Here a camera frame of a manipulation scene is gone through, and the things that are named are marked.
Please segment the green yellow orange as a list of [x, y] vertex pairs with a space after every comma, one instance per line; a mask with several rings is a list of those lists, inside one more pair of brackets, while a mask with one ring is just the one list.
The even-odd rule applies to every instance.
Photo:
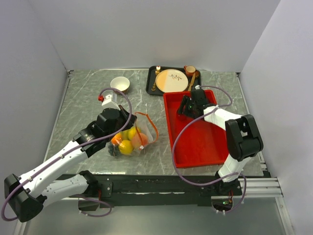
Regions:
[[141, 132], [140, 128], [136, 128], [135, 126], [133, 126], [128, 130], [128, 140], [131, 141], [140, 132]]

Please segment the dark grape bunch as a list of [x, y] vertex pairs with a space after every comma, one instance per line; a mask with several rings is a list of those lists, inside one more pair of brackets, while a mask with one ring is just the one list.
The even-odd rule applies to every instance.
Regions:
[[111, 156], [113, 157], [117, 157], [120, 155], [120, 151], [119, 151], [119, 147], [118, 146], [115, 146], [113, 144], [110, 144], [108, 146], [108, 152]]

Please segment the green orange mango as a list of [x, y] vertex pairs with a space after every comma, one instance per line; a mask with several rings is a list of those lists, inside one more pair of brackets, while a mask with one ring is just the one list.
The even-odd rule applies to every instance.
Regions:
[[123, 135], [121, 132], [117, 133], [112, 139], [111, 143], [113, 146], [119, 146], [123, 141]]

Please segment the clear zip top bag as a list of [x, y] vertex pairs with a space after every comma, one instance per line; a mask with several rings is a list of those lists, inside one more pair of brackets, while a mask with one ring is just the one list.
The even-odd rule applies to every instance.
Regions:
[[130, 129], [117, 133], [109, 142], [108, 153], [111, 156], [135, 156], [157, 141], [159, 132], [150, 116], [142, 112], [136, 112], [135, 116]]

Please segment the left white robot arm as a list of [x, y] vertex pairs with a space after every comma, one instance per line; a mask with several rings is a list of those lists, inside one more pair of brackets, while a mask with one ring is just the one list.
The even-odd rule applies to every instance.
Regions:
[[103, 149], [119, 132], [130, 129], [136, 116], [122, 106], [106, 108], [86, 128], [57, 154], [35, 169], [17, 176], [11, 174], [4, 180], [5, 202], [1, 209], [4, 221], [10, 221], [4, 212], [7, 205], [15, 213], [12, 220], [27, 222], [37, 216], [45, 207], [69, 196], [89, 200], [100, 197], [101, 187], [96, 177], [88, 170], [75, 176], [55, 182], [74, 164], [82, 162]]

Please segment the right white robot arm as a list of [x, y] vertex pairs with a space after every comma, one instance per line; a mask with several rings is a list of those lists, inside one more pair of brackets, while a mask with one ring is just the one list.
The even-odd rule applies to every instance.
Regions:
[[[252, 115], [241, 116], [226, 111], [224, 107], [232, 105], [233, 100], [226, 91], [223, 93], [229, 98], [228, 104], [218, 105], [209, 102], [202, 87], [192, 90], [191, 96], [183, 96], [177, 115], [185, 115], [193, 120], [180, 131], [172, 147], [172, 161], [177, 175], [184, 182], [194, 186], [205, 187], [214, 184], [215, 192], [219, 195], [225, 195], [231, 190], [231, 182], [240, 176], [247, 162], [264, 148], [255, 118]], [[187, 180], [174, 162], [175, 148], [181, 135], [189, 126], [200, 120], [218, 126], [226, 133], [228, 156], [223, 166], [217, 171], [216, 179], [208, 183], [195, 183]]]

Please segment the yellow pear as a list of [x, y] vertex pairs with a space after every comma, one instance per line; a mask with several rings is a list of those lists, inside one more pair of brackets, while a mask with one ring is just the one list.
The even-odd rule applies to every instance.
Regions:
[[134, 150], [130, 140], [123, 140], [119, 144], [118, 148], [119, 148], [120, 153], [124, 155], [130, 155]]

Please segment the peach fruit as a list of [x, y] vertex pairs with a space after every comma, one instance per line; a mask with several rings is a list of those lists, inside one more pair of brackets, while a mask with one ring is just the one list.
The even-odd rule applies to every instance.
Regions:
[[139, 133], [137, 134], [132, 140], [131, 140], [132, 146], [134, 149], [141, 149], [141, 146], [146, 146], [149, 143], [148, 137], [143, 134]]

